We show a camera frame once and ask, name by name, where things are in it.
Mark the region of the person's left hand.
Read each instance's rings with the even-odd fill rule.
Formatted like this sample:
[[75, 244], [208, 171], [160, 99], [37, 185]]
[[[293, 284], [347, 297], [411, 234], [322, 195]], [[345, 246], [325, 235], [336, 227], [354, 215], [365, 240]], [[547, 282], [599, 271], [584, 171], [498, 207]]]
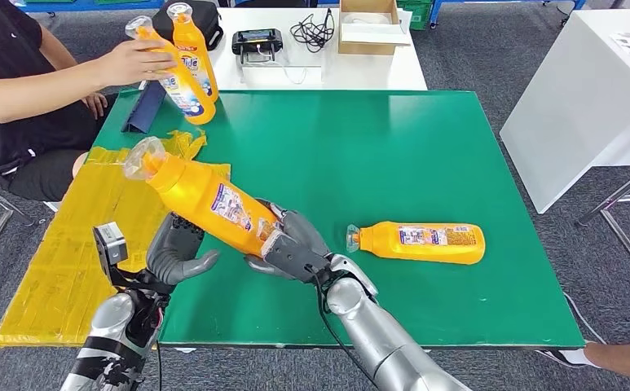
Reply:
[[90, 109], [95, 119], [105, 117], [105, 109], [108, 107], [108, 100], [99, 92], [94, 92], [82, 99], [82, 102]]

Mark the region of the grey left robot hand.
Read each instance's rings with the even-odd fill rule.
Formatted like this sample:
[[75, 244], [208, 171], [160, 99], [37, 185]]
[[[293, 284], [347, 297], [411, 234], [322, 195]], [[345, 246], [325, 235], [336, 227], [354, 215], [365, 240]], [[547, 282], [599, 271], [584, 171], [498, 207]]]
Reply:
[[211, 249], [199, 256], [204, 237], [204, 230], [176, 213], [169, 213], [147, 251], [147, 269], [170, 286], [205, 273], [216, 264], [220, 252]]

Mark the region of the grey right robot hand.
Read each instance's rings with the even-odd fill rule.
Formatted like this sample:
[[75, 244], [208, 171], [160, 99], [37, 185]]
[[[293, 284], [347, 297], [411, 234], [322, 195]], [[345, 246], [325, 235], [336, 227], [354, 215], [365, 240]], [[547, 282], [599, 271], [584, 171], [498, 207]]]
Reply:
[[301, 213], [293, 209], [283, 208], [269, 200], [257, 198], [257, 201], [275, 214], [280, 224], [280, 230], [287, 236], [322, 257], [331, 253], [321, 234]]

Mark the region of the person's right hand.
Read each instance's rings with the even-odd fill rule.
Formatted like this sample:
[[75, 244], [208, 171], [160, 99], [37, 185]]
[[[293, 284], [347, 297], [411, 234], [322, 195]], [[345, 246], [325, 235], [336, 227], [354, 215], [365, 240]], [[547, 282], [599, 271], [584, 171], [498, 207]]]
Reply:
[[135, 39], [123, 42], [98, 58], [94, 74], [99, 87], [124, 86], [145, 80], [159, 80], [177, 65], [163, 51], [164, 42]]

